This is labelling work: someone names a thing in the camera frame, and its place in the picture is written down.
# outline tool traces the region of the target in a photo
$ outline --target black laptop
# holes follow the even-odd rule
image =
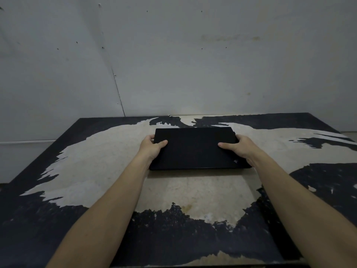
[[[154,143],[168,140],[150,170],[197,168],[250,168],[246,159],[218,147],[237,143],[231,127],[156,129]]]

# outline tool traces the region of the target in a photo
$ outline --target left hand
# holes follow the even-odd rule
[[[158,153],[163,147],[167,145],[168,141],[163,140],[157,144],[154,144],[151,142],[154,137],[154,134],[145,136],[144,140],[140,144],[140,148],[137,153],[138,156],[143,156],[150,161],[154,160],[158,156]]]

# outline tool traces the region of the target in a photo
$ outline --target worn table surface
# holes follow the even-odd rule
[[[80,119],[0,192],[0,267],[44,266],[160,127],[231,126],[357,225],[357,144],[308,113]],[[301,255],[256,171],[149,172],[113,266],[284,263]]]

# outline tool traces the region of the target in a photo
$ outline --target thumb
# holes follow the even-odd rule
[[[234,144],[220,142],[218,143],[218,146],[223,149],[234,150]]]
[[[168,141],[167,140],[163,140],[161,142],[159,142],[157,145],[159,146],[159,148],[163,148],[167,145]]]

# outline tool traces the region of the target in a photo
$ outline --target forearm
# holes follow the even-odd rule
[[[47,267],[108,267],[140,195],[150,161],[136,156],[110,189],[72,226]]]
[[[280,220],[312,267],[355,267],[357,229],[260,151],[251,158]]]

